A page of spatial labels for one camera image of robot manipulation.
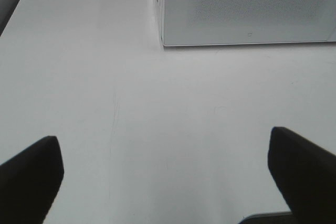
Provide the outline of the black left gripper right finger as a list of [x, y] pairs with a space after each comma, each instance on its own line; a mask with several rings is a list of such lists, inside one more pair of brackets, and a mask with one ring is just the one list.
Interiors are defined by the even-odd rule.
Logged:
[[335, 223], [335, 155], [285, 127], [271, 130], [268, 168], [298, 223]]

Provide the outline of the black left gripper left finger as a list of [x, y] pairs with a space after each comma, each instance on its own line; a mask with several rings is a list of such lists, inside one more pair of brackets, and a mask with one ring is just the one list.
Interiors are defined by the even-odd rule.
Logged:
[[38, 140], [1, 164], [1, 223], [43, 223], [63, 177], [55, 136]]

